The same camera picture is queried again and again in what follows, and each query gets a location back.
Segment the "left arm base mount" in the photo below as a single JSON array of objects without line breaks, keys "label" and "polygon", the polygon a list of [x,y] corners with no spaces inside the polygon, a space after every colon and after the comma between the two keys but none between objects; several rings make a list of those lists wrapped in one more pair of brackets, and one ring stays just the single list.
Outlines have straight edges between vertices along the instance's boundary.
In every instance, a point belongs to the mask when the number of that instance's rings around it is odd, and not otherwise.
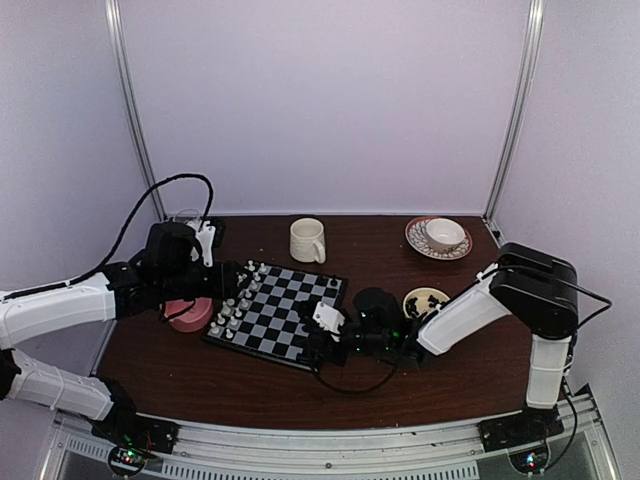
[{"label": "left arm base mount", "polygon": [[146,467],[162,463],[161,454],[171,454],[179,425],[167,420],[135,415],[129,420],[89,420],[91,434],[109,441],[107,466],[114,475],[130,478]]}]

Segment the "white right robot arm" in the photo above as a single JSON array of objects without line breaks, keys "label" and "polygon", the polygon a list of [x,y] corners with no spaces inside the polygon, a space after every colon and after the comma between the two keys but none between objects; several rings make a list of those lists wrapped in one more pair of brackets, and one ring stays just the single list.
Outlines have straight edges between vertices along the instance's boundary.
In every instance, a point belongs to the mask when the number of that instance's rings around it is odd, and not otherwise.
[{"label": "white right robot arm", "polygon": [[551,424],[561,383],[579,329],[578,275],[567,260],[518,243],[507,243],[496,261],[451,299],[424,313],[399,313],[396,299],[379,288],[361,291],[353,324],[338,309],[306,301],[299,311],[310,330],[309,365],[322,360],[344,364],[354,351],[389,351],[396,364],[423,362],[447,353],[489,324],[512,316],[531,333],[532,349],[525,404],[513,419],[519,440],[535,440]]}]

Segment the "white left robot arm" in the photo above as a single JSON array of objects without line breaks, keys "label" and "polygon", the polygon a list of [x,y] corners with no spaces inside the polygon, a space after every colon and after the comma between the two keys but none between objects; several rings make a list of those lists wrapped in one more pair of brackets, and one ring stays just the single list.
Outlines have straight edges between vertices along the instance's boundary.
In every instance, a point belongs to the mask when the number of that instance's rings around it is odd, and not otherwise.
[{"label": "white left robot arm", "polygon": [[1,296],[1,397],[103,421],[123,444],[137,442],[144,424],[114,381],[78,376],[18,350],[31,338],[155,310],[170,321],[174,301],[225,299],[239,291],[240,266],[217,262],[222,220],[153,225],[146,246],[128,262],[103,262],[92,273]]}]

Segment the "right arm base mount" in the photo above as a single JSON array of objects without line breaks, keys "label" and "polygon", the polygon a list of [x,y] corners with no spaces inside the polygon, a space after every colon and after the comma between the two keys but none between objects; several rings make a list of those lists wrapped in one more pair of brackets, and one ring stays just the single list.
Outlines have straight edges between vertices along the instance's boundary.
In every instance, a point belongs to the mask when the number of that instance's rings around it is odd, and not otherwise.
[{"label": "right arm base mount", "polygon": [[506,450],[512,467],[526,475],[546,468],[551,456],[548,440],[565,430],[556,410],[523,410],[481,421],[478,429],[486,453]]}]

